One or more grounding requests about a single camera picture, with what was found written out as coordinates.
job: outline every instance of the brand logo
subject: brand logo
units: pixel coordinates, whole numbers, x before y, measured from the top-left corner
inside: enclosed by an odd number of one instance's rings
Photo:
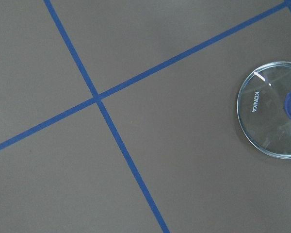
[[[258,91],[256,91],[254,93],[254,100],[253,100],[252,112],[256,112],[257,109],[258,109],[259,95],[260,95],[260,92],[258,92]]]

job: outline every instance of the gray surface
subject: gray surface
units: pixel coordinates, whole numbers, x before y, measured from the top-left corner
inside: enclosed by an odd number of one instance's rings
[[[280,1],[54,1],[99,92]],[[243,135],[247,75],[291,61],[283,9],[104,99],[169,230],[291,233],[291,160]],[[42,1],[0,2],[0,142],[88,98]],[[0,233],[162,232],[98,108],[0,151]]]

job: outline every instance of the transparent lid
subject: transparent lid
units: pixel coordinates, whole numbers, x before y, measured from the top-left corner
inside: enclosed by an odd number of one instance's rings
[[[291,159],[291,62],[272,62],[254,70],[239,91],[237,113],[256,148]]]

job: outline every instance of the gray floor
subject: gray floor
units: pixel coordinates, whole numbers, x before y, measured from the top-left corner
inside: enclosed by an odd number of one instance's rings
[[[236,116],[247,75],[291,61],[291,11],[212,39],[281,3],[52,1],[98,93],[213,42],[103,96],[153,204],[44,2],[0,1],[0,233],[291,233],[291,160]]]

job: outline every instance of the gray tile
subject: gray tile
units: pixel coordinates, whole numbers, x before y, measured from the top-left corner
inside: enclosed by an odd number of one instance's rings
[[[96,105],[0,151],[0,232],[161,232]]]
[[[278,60],[287,8],[104,100],[171,232],[291,232],[291,160],[259,152],[236,116],[244,79]]]
[[[0,1],[0,143],[90,97],[43,1]]]
[[[102,92],[282,1],[52,2]]]

